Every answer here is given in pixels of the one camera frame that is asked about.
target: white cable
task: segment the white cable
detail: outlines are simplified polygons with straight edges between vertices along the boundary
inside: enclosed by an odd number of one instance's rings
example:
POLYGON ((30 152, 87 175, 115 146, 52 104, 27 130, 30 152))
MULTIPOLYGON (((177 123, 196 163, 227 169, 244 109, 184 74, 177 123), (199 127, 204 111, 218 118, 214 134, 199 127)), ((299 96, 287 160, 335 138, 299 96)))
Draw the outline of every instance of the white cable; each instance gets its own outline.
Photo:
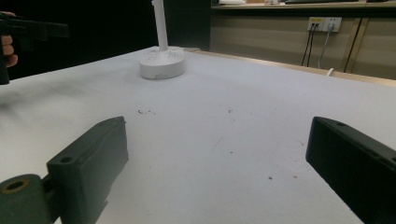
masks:
POLYGON ((319 60, 318 60, 318 68, 319 69, 320 69, 320 61, 323 58, 324 50, 327 47, 327 42, 329 41, 329 36, 330 36, 330 33, 332 32, 332 29, 334 29, 334 23, 329 24, 329 27, 328 27, 326 41, 324 42, 323 50, 322 50, 322 53, 320 54, 320 57, 319 57, 319 60))

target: screw hole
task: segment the screw hole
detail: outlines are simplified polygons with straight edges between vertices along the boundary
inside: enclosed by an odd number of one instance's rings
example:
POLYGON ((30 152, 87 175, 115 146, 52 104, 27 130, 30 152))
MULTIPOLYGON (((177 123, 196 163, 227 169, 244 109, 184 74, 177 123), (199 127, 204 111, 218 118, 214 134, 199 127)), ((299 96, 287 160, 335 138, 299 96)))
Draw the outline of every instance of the screw hole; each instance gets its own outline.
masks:
POLYGON ((11 184, 9 184, 7 187, 6 187, 6 190, 15 190, 15 189, 19 189, 20 187, 22 187, 24 185, 24 182, 23 181, 16 181, 16 182, 14 182, 14 183, 11 183, 11 184))
POLYGON ((67 162, 70 162, 71 160, 73 160, 71 157, 65 157, 65 158, 61 159, 61 163, 67 163, 67 162))

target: black cable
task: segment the black cable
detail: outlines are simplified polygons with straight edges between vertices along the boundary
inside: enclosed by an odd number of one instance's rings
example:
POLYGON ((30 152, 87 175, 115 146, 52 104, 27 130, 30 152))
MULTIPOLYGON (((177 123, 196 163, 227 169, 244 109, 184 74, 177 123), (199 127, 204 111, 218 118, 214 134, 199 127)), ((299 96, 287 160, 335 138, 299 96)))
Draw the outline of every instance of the black cable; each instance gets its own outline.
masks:
POLYGON ((314 34, 315 34, 315 30, 317 30, 317 27, 318 27, 318 24, 315 24, 314 31, 312 32, 311 46, 309 47, 309 54, 308 54, 308 62, 306 63, 307 67, 309 67, 309 59, 311 59, 312 42, 314 42, 314 34))
POLYGON ((312 29, 314 28, 314 25, 315 25, 315 24, 312 23, 312 24, 311 24, 311 29, 309 29, 308 41, 306 41, 306 47, 305 47, 305 52, 304 52, 303 61, 301 62, 301 66, 303 66, 303 64, 304 64, 305 55, 306 55, 306 50, 308 49, 309 39, 311 38, 311 33, 312 33, 312 29))

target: black device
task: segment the black device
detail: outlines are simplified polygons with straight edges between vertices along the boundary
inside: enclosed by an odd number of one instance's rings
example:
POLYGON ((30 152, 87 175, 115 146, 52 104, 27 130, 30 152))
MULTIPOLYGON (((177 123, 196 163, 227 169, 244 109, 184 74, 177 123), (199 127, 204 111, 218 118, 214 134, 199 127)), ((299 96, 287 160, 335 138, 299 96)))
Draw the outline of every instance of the black device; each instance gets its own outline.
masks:
MULTIPOLYGON (((23 17, 0 13, 0 35, 11 35, 19 40, 22 50, 33 50, 34 40, 46 41, 51 36, 69 37, 69 29, 66 24, 29 21, 23 17)), ((0 56, 0 85, 6 85, 9 83, 9 77, 2 49, 0 56)))
POLYGON ((92 224, 129 160, 123 117, 97 123, 47 163, 49 174, 0 184, 0 223, 92 224))
POLYGON ((396 151, 337 120, 315 117, 306 160, 365 224, 396 223, 396 151))

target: white pole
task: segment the white pole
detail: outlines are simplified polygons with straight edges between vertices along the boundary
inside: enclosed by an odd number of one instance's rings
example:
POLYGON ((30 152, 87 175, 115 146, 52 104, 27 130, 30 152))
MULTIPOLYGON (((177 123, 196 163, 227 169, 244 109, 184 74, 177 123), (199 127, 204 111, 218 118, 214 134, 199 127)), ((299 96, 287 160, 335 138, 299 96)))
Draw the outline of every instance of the white pole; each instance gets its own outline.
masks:
POLYGON ((168 50, 168 38, 166 35, 165 13, 163 10, 163 0, 153 0, 155 22, 157 24, 158 44, 160 51, 168 50))

